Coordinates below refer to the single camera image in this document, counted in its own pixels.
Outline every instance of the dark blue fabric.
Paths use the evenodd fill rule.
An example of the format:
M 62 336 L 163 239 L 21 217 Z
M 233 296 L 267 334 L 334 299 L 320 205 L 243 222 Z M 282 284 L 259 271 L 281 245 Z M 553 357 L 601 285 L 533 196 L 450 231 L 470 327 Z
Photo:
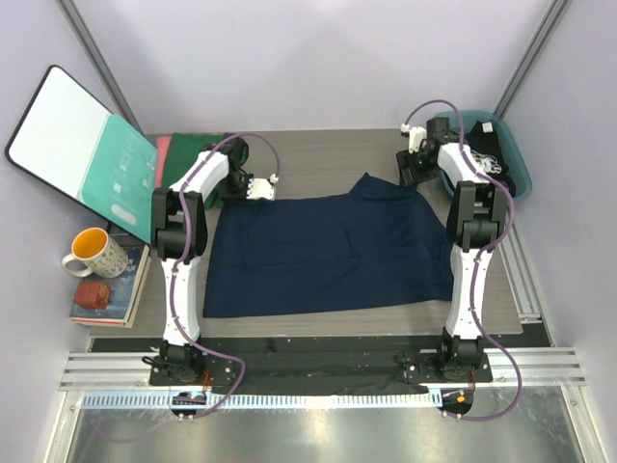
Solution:
M 365 174 L 349 194 L 226 205 L 204 316 L 315 313 L 450 300 L 452 245 L 413 187 Z

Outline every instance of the white wall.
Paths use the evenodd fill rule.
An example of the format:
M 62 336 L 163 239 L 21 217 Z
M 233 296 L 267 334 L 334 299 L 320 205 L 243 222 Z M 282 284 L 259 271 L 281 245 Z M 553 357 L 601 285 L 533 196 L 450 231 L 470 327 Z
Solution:
M 145 133 L 396 127 L 438 97 L 492 110 L 549 3 L 76 1 Z
M 506 120 L 534 182 L 519 224 L 550 329 L 577 350 L 617 458 L 615 23 L 614 0 L 572 2 Z
M 0 2 L 3 150 L 51 64 L 64 67 L 113 107 L 55 2 Z M 67 318 L 76 282 L 62 270 L 60 258 L 77 232 L 101 222 L 4 156 L 0 184 L 0 459 L 40 462 L 67 353 L 83 349 L 87 339 L 87 330 Z

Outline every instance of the patterned mug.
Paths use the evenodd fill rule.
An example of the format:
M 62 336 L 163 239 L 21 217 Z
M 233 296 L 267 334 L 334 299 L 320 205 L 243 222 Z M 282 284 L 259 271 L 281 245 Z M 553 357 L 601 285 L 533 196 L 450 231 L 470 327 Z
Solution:
M 75 277 L 87 277 L 93 273 L 103 278 L 116 278 L 128 265 L 128 255 L 104 229 L 85 229 L 73 239 L 71 253 L 64 256 L 62 266 Z M 74 270 L 68 265 L 80 261 L 86 268 Z

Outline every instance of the blue bin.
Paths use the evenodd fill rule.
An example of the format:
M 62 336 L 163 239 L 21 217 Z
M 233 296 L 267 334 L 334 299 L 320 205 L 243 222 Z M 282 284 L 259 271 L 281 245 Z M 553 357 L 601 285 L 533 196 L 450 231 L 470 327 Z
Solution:
M 514 199 L 519 201 L 529 196 L 529 193 L 531 193 L 531 177 L 529 176 L 529 172 L 524 165 L 521 152 L 514 141 L 514 137 L 512 136 L 512 132 L 510 132 L 508 125 L 501 118 L 493 113 L 489 113 L 488 111 L 465 110 L 461 111 L 461 115 L 463 116 L 463 124 L 465 125 L 466 131 L 470 131 L 477 121 L 481 121 L 483 123 L 490 122 L 493 124 L 493 130 L 497 132 L 497 135 L 499 136 L 499 145 L 501 146 L 503 159 L 510 168 L 508 175 L 512 178 L 514 184 L 517 185 L 517 195 Z M 450 127 L 458 131 L 459 120 L 454 111 L 440 113 L 436 117 L 449 118 Z M 450 196 L 454 196 L 454 191 L 450 188 L 444 171 L 442 171 L 442 181 L 443 186 L 445 186 L 445 189 Z

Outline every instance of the brown cube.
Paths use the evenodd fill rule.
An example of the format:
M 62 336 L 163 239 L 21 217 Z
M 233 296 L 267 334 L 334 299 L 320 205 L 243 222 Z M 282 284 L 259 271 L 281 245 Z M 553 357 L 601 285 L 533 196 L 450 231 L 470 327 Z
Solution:
M 73 302 L 79 307 L 103 310 L 109 303 L 112 289 L 103 282 L 81 282 L 75 290 Z

